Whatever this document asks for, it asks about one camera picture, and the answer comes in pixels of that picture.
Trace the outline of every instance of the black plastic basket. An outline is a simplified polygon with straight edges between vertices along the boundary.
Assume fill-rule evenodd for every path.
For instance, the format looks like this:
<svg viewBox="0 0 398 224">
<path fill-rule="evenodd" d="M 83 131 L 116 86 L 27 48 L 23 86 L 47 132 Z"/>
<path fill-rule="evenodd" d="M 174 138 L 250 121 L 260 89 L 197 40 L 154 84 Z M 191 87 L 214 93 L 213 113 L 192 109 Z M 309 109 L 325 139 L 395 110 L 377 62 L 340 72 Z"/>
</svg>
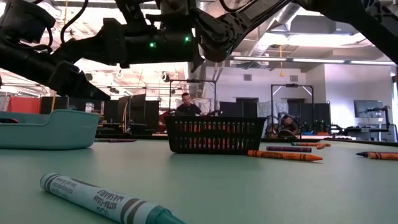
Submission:
<svg viewBox="0 0 398 224">
<path fill-rule="evenodd" d="M 165 121 L 173 152 L 247 154 L 259 149 L 266 118 L 168 116 Z"/>
</svg>

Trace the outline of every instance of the light green table surface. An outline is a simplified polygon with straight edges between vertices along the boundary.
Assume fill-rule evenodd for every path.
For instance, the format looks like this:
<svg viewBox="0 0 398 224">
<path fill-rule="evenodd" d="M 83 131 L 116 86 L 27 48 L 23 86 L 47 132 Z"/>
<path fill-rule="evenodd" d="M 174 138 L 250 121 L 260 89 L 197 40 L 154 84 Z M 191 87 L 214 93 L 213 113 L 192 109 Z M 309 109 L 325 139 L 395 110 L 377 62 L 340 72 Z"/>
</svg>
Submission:
<svg viewBox="0 0 398 224">
<path fill-rule="evenodd" d="M 113 223 L 43 192 L 41 176 L 58 172 L 158 203 L 191 224 L 396 224 L 398 161 L 355 155 L 393 150 L 332 142 L 313 150 L 320 162 L 173 154 L 167 141 L 144 140 L 0 150 L 0 223 Z"/>
</svg>

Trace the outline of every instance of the person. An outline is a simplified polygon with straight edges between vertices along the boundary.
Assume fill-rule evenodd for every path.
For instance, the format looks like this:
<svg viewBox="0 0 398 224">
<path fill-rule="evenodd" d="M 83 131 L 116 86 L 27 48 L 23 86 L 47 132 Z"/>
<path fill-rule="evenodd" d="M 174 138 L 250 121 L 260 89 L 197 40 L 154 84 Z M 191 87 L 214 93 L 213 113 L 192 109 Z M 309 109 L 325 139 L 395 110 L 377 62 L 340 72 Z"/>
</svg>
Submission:
<svg viewBox="0 0 398 224">
<path fill-rule="evenodd" d="M 191 96 L 189 93 L 183 93 L 181 98 L 183 104 L 177 107 L 177 111 L 182 112 L 187 116 L 196 116 L 196 114 L 199 114 L 200 116 L 206 115 L 206 113 L 202 112 L 197 105 L 191 103 Z"/>
<path fill-rule="evenodd" d="M 293 135 L 300 134 L 299 130 L 294 126 L 293 119 L 289 115 L 285 115 L 282 118 L 283 129 L 287 129 L 293 133 Z"/>
</svg>

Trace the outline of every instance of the black robotic arm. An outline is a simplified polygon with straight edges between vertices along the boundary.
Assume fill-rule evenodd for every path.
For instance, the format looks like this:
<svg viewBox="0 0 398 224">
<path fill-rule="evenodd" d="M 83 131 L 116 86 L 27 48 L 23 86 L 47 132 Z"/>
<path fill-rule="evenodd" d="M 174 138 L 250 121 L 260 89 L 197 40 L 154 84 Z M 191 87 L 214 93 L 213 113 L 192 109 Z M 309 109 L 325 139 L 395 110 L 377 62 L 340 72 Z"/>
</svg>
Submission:
<svg viewBox="0 0 398 224">
<path fill-rule="evenodd" d="M 194 70 L 203 63 L 198 45 L 206 59 L 221 62 L 250 31 L 291 2 L 253 0 L 238 11 L 214 18 L 197 8 L 195 0 L 156 0 L 161 14 L 145 17 L 139 7 L 143 1 L 115 1 L 126 24 L 104 19 L 97 35 L 70 39 L 52 54 L 48 46 L 32 48 L 21 40 L 40 42 L 44 30 L 53 27 L 55 19 L 35 4 L 23 0 L 9 2 L 0 19 L 0 57 L 5 58 L 0 60 L 0 67 L 46 85 L 59 95 L 108 100 L 108 95 L 86 80 L 84 73 L 73 65 L 75 62 L 86 58 L 107 65 L 118 63 L 121 68 L 135 63 L 193 62 Z M 296 2 L 330 19 L 351 24 L 398 63 L 394 50 L 398 49 L 397 36 L 367 14 L 360 0 Z M 154 22 L 161 22 L 160 29 Z"/>
</svg>

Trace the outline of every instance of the crayon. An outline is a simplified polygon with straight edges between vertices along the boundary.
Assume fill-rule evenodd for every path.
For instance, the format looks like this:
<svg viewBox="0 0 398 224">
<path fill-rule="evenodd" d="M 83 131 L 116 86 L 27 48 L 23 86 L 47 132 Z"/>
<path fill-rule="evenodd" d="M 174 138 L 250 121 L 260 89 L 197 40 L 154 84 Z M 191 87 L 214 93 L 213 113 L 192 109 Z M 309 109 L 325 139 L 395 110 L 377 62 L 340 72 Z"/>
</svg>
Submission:
<svg viewBox="0 0 398 224">
<path fill-rule="evenodd" d="M 154 203 L 122 195 L 80 180 L 45 174 L 40 179 L 43 190 L 98 215 L 122 224 L 184 224 L 169 210 Z"/>
<path fill-rule="evenodd" d="M 288 153 L 288 152 L 266 152 L 258 150 L 248 150 L 248 156 L 264 157 L 271 159 L 290 159 L 298 161 L 318 161 L 323 159 L 322 157 L 314 156 L 311 154 Z"/>
<path fill-rule="evenodd" d="M 319 144 L 317 145 L 317 149 L 323 149 L 326 145 L 325 144 Z"/>
<path fill-rule="evenodd" d="M 292 142 L 292 146 L 318 146 L 320 144 L 324 144 L 327 147 L 330 147 L 330 143 L 312 143 L 312 142 Z"/>
<path fill-rule="evenodd" d="M 357 156 L 363 156 L 363 157 L 367 157 L 369 152 L 359 152 L 356 155 Z M 389 153 L 389 154 L 398 154 L 398 152 L 378 152 L 378 153 Z"/>
<path fill-rule="evenodd" d="M 286 151 L 286 152 L 311 152 L 310 147 L 279 147 L 267 146 L 267 151 Z"/>
<path fill-rule="evenodd" d="M 95 139 L 95 142 L 109 142 L 109 143 L 116 143 L 116 142 L 135 142 L 135 139 Z"/>
<path fill-rule="evenodd" d="M 383 153 L 383 152 L 369 152 L 369 159 L 387 159 L 387 160 L 398 160 L 398 154 L 396 153 Z"/>
</svg>

